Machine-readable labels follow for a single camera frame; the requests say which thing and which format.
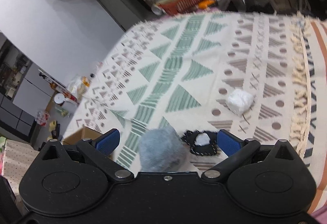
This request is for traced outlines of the black white soft toy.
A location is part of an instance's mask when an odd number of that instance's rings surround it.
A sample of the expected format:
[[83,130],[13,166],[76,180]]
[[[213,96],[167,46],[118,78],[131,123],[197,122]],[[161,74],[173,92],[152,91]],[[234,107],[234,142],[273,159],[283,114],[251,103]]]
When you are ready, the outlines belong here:
[[189,146],[189,152],[197,156],[217,154],[217,132],[208,130],[187,130],[181,140]]

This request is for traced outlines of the small white soft ball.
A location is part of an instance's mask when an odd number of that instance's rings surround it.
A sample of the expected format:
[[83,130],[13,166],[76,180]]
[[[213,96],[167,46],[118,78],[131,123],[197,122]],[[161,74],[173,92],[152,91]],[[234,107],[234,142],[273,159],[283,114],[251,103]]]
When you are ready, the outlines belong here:
[[228,108],[237,116],[243,115],[254,102],[254,95],[241,89],[235,89],[226,99]]

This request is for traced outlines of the open cardboard box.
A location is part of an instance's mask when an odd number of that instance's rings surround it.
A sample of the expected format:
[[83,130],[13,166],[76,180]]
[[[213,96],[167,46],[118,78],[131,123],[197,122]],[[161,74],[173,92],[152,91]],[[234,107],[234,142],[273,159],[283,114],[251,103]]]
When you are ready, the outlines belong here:
[[86,126],[82,126],[82,128],[76,132],[63,138],[62,143],[66,145],[74,145],[85,138],[92,139],[92,146],[106,157],[109,157],[120,143],[120,134],[117,130],[114,130],[112,133],[107,135]]

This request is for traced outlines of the yellow slippers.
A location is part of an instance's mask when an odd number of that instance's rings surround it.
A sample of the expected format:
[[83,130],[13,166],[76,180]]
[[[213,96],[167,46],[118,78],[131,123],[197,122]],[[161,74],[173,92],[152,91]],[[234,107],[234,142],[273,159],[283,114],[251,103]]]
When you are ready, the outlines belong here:
[[49,123],[49,132],[50,132],[50,136],[48,137],[48,140],[50,139],[61,140],[60,124],[56,120]]

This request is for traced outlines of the dotted beige cloth cover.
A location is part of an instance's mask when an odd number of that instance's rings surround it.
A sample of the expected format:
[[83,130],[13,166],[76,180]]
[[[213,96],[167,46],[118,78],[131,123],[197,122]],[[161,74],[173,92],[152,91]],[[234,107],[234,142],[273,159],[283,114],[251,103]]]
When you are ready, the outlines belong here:
[[29,144],[1,137],[1,176],[8,180],[15,196],[19,195],[20,181],[38,154]]

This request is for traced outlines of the fluffy grey-blue plush ball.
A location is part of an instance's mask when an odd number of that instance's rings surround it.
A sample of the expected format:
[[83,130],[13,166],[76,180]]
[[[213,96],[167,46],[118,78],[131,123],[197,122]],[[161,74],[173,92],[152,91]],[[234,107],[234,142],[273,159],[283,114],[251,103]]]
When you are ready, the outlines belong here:
[[181,138],[170,126],[147,131],[141,136],[138,148],[143,172],[176,172],[187,157]]

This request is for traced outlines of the white kettle jug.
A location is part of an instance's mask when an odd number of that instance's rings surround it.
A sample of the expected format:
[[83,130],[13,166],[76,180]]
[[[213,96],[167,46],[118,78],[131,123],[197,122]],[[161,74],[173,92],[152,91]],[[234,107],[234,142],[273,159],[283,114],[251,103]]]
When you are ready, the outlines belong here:
[[59,105],[62,106],[65,102],[66,102],[66,97],[64,96],[64,94],[61,93],[57,93],[54,96],[54,102]]

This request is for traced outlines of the yellow white bag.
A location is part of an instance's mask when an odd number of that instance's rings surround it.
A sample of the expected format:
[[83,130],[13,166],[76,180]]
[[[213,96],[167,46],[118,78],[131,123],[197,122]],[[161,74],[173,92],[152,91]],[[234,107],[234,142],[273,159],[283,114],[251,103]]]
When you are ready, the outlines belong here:
[[85,76],[75,75],[67,86],[67,90],[72,96],[80,101],[90,86],[89,78]]

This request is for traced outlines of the patterned white green blanket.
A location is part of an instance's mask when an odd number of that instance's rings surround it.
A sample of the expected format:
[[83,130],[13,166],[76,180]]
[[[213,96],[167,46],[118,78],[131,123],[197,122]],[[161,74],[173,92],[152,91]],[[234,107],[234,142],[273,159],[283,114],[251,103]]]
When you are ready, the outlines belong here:
[[[235,89],[254,95],[241,116],[226,104]],[[317,184],[314,212],[326,205],[326,22],[202,12],[139,23],[101,62],[63,138],[82,126],[118,129],[113,159],[134,173],[151,129],[288,139]]]

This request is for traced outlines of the dark grey cabinet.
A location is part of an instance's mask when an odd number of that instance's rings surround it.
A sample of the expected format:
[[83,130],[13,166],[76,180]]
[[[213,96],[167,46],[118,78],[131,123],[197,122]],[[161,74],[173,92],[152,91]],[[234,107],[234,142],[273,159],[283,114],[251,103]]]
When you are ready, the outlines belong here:
[[1,94],[1,128],[30,143],[36,122],[33,116],[14,105],[11,100]]

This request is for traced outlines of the red plastic basket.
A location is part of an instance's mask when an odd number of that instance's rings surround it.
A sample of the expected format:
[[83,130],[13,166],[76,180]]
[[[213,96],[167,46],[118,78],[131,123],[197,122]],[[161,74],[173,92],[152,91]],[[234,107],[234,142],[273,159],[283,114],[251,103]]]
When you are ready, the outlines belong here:
[[158,6],[169,16],[174,16],[186,13],[194,8],[206,9],[216,2],[216,0],[176,0],[170,3],[159,4]]

